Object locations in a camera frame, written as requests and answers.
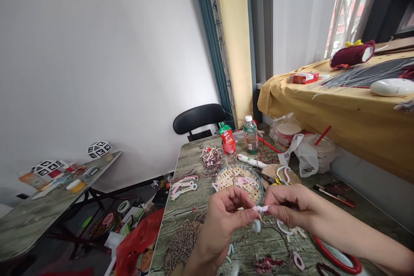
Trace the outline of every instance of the plastic water bottle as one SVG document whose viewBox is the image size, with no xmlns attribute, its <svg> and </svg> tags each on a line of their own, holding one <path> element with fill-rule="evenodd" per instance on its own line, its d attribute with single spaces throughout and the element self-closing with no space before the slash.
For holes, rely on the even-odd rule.
<svg viewBox="0 0 414 276">
<path fill-rule="evenodd" d="M 243 131 L 245 133 L 245 143 L 247 153 L 249 154 L 257 154 L 258 149 L 258 142 L 257 142 L 257 131 L 256 131 L 256 123 L 253 122 L 253 118 L 251 116 L 245 117 L 245 124 L 243 125 Z"/>
</svg>

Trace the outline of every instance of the gray table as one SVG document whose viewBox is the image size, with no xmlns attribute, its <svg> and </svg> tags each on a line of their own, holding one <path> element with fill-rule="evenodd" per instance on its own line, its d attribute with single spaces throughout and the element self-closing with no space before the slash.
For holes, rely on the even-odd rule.
<svg viewBox="0 0 414 276">
<path fill-rule="evenodd" d="M 97 166 L 95 173 L 78 193 L 58 187 L 42 198 L 32 200 L 33 194 L 0 219 L 0 262 L 24 255 L 45 235 L 46 231 L 70 208 L 121 155 L 113 153 L 111 162 L 96 159 L 85 163 Z"/>
</svg>

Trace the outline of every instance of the red pen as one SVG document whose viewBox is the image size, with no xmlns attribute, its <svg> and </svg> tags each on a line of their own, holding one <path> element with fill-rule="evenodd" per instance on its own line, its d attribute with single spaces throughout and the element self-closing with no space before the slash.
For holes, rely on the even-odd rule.
<svg viewBox="0 0 414 276">
<path fill-rule="evenodd" d="M 340 201 L 341 203 L 343 203 L 344 205 L 347 205 L 348 207 L 351 207 L 351 208 L 355 207 L 355 204 L 354 204 L 353 201 L 343 197 L 342 195 L 339 195 L 338 193 L 336 193 L 332 190 L 329 190 L 328 188 L 325 188 L 321 185 L 314 185 L 314 189 L 318 190 L 321 193 L 324 193 L 325 195 L 328 195 L 328 196 L 336 199 L 337 201 Z"/>
</svg>

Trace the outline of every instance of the yellow tablecloth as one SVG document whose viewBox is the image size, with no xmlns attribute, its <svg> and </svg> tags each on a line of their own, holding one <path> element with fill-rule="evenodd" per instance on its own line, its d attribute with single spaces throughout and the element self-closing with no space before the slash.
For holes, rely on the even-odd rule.
<svg viewBox="0 0 414 276">
<path fill-rule="evenodd" d="M 412 56 L 414 52 L 376 56 L 367 65 Z M 328 137 L 337 145 L 414 183 L 414 113 L 394 110 L 396 104 L 413 99 L 414 94 L 380 97 L 366 88 L 308 88 L 312 84 L 289 83 L 294 72 L 338 74 L 324 60 L 276 75 L 260 91 L 261 112 L 273 118 L 293 112 L 311 132 L 322 133 L 331 125 Z M 318 92 L 323 94 L 313 98 Z"/>
</svg>

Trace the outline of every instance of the maroon fabric roll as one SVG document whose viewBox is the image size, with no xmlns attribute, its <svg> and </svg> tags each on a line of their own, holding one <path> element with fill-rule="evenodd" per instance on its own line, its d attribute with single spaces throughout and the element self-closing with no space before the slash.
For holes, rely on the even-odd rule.
<svg viewBox="0 0 414 276">
<path fill-rule="evenodd" d="M 368 48 L 372 48 L 371 53 L 366 53 Z M 359 63 L 367 62 L 375 52 L 375 41 L 371 40 L 363 45 L 355 47 L 344 47 L 336 52 L 331 59 L 331 68 L 339 65 L 350 65 L 354 66 Z"/>
</svg>

